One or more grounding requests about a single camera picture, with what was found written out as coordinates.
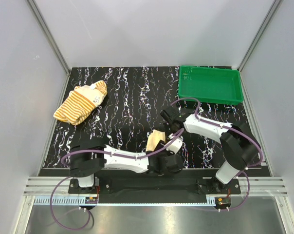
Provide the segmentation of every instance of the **beige cloth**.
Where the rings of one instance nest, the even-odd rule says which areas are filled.
[[[165,133],[153,130],[148,137],[146,151],[154,151],[160,140],[165,142]]]
[[[106,83],[101,80],[91,86],[76,86],[56,110],[54,117],[59,121],[78,125],[84,121],[107,95]]]

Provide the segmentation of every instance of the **green plastic tray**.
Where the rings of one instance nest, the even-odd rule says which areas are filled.
[[[181,66],[178,95],[201,102],[238,105],[243,102],[240,73],[230,69]]]

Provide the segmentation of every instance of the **striped sock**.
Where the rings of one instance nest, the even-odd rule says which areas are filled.
[[[106,83],[101,80],[91,86],[76,86],[64,103],[56,110],[54,117],[59,121],[78,125],[83,122],[107,95]]]

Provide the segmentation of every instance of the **white wall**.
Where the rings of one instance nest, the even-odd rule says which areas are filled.
[[[274,173],[294,208],[294,0],[283,1],[242,71]]]
[[[36,0],[69,66],[239,66],[273,0]]]
[[[26,1],[0,1],[0,234],[38,170],[64,81]]]

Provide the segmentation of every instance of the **label on sock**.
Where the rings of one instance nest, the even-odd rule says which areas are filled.
[[[95,89],[95,88],[96,88],[96,83],[90,85],[90,89]]]

